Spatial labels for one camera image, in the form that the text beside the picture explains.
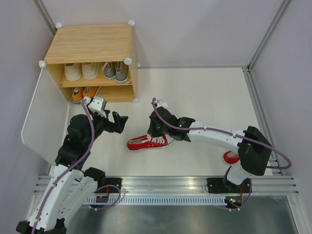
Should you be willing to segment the red sneaker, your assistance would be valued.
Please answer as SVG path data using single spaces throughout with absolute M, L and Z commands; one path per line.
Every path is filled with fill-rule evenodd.
M 175 140 L 168 135 L 160 137 L 151 137 L 143 135 L 130 139 L 126 146 L 130 151 L 138 151 L 143 149 L 162 149 L 172 145 Z
M 233 165 L 233 164 L 236 164 L 240 161 L 240 157 L 235 152 L 227 151 L 223 155 L 223 161 L 227 165 Z

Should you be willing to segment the orange sneaker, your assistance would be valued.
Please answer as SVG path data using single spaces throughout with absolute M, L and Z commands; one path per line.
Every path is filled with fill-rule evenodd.
M 83 90 L 83 97 L 90 97 L 93 98 L 97 95 L 100 87 L 99 86 L 88 86 L 85 87 Z
M 74 103 L 80 103 L 83 100 L 84 87 L 75 87 L 72 92 L 71 100 Z

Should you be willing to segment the grey sneaker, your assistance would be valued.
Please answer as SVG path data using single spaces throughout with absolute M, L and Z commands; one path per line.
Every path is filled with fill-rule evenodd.
M 114 62 L 103 62 L 102 71 L 107 80 L 114 80 L 116 77 L 116 69 Z
M 119 61 L 117 63 L 116 81 L 119 84 L 123 84 L 128 80 L 128 70 L 129 66 L 126 65 L 123 61 Z

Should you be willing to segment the beige canvas shoe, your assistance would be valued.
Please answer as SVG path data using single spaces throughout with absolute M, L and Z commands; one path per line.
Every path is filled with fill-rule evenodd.
M 82 63 L 82 74 L 86 80 L 94 80 L 98 77 L 99 62 L 85 62 Z
M 81 77 L 81 70 L 79 63 L 66 63 L 64 65 L 65 78 L 68 81 L 77 81 Z

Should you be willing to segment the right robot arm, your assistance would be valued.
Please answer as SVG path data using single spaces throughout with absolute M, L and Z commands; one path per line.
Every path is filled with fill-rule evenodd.
M 271 156 L 271 144 L 253 126 L 246 130 L 224 130 L 205 125 L 189 117 L 177 118 L 164 107 L 156 108 L 149 116 L 151 137 L 168 135 L 176 141 L 207 143 L 226 149 L 239 156 L 239 162 L 230 166 L 222 186 L 235 192 L 250 176 L 263 176 Z

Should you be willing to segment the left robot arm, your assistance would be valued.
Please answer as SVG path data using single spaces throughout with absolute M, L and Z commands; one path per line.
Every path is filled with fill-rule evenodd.
M 109 110 L 101 116 L 87 111 L 70 119 L 67 135 L 58 151 L 56 166 L 44 195 L 33 214 L 18 223 L 20 234 L 64 234 L 67 226 L 89 195 L 93 193 L 118 193 L 120 183 L 108 184 L 105 172 L 90 167 L 85 170 L 78 186 L 68 194 L 78 173 L 91 153 L 91 147 L 103 132 L 122 133 L 128 120 L 113 112 L 114 121 L 108 119 Z

